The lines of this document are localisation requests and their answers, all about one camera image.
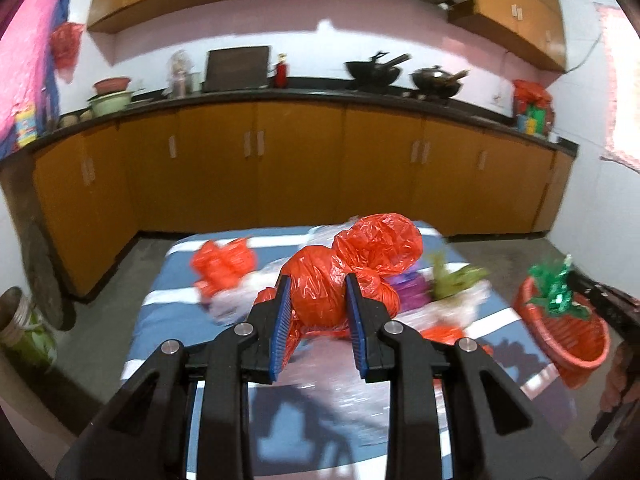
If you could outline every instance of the purple object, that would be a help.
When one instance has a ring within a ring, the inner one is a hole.
[[[389,276],[386,282],[400,298],[400,312],[415,310],[431,302],[430,284],[420,272],[409,270],[397,276]]]

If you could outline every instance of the plastic bowl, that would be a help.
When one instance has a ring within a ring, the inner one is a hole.
[[[129,77],[110,77],[94,84],[98,95],[111,94],[113,92],[124,92],[131,83]]]
[[[114,92],[107,95],[98,95],[89,99],[91,110],[95,117],[113,114],[124,109],[131,102],[133,92]]]

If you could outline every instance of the green tinsel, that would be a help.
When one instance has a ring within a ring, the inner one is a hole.
[[[589,319],[589,309],[573,300],[574,293],[566,284],[571,264],[572,258],[567,255],[563,262],[532,266],[529,275],[535,280],[540,296],[531,298],[530,302],[544,308],[548,316],[568,314],[579,319]]]

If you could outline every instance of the curtain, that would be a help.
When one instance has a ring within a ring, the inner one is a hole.
[[[609,75],[604,160],[640,173],[640,38],[625,13],[598,6]]]

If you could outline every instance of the red plastic basket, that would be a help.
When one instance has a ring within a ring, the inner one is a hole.
[[[533,278],[527,278],[520,285],[513,309],[541,350],[553,361],[564,384],[572,390],[580,388],[607,358],[610,346],[607,323],[594,313],[591,303],[580,294],[574,294],[574,300],[591,310],[588,320],[546,316],[543,309],[529,303],[538,295]]]

